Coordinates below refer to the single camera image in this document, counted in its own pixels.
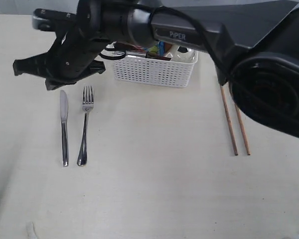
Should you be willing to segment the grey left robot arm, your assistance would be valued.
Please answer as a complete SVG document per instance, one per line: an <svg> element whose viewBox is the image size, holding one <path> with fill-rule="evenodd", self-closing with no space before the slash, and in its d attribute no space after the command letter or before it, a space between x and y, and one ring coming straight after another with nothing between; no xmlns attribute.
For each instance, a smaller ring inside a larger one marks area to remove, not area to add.
<svg viewBox="0 0 299 239"><path fill-rule="evenodd" d="M208 53L246 116L299 138L298 0L176 8L81 0L75 14L38 8L32 17L35 29L56 38L47 52L15 60L13 71L44 78L49 91L103 72L96 58L113 42L148 48L162 41Z"/></svg>

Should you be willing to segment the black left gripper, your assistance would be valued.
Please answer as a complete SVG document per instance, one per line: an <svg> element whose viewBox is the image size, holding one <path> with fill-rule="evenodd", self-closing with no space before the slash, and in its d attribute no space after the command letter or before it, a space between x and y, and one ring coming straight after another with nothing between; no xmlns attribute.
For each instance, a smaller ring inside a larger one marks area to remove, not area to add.
<svg viewBox="0 0 299 239"><path fill-rule="evenodd" d="M101 33L100 0L81 0L75 14L38 8L33 27L53 31L56 39L48 52L13 62L15 76L29 74L46 78L47 90L57 90L84 78L84 71L106 46Z"/></svg>

